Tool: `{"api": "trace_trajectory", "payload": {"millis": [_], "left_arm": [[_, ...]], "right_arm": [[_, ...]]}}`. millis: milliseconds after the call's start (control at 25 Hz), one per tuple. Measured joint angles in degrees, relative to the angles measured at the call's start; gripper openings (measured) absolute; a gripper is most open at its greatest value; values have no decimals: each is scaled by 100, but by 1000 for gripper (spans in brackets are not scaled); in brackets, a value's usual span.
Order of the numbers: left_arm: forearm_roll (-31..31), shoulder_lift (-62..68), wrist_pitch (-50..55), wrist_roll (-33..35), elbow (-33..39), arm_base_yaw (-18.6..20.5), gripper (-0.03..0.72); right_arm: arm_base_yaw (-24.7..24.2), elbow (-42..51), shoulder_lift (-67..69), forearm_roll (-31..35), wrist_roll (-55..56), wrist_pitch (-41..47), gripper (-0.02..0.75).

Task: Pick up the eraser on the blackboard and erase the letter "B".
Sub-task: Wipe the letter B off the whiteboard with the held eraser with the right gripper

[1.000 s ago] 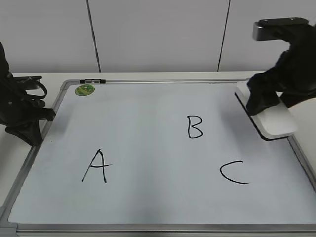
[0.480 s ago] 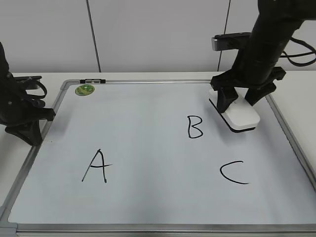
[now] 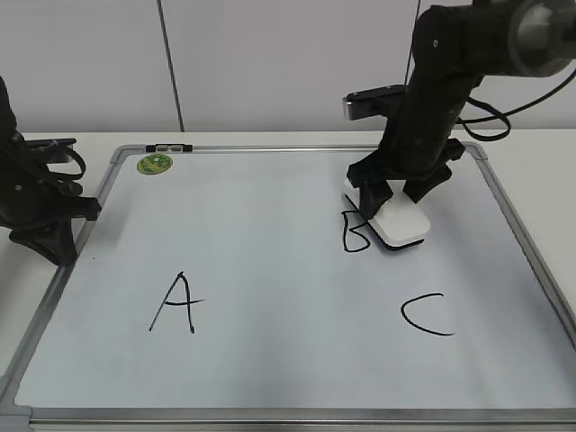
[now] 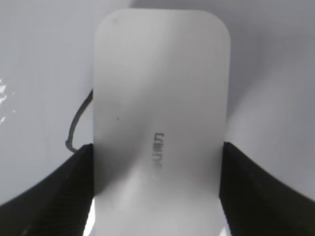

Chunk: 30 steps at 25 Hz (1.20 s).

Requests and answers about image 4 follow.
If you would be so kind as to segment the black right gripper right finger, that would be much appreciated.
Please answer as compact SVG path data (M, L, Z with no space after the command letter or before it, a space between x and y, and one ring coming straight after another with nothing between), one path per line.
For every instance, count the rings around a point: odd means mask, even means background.
M220 201L233 236L315 234L315 202L274 178L229 142L223 145Z

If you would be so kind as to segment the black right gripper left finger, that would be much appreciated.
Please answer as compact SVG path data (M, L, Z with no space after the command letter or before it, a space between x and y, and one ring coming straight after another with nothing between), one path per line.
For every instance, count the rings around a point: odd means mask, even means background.
M88 144L37 185L0 206L0 234L81 236L94 195L94 147Z

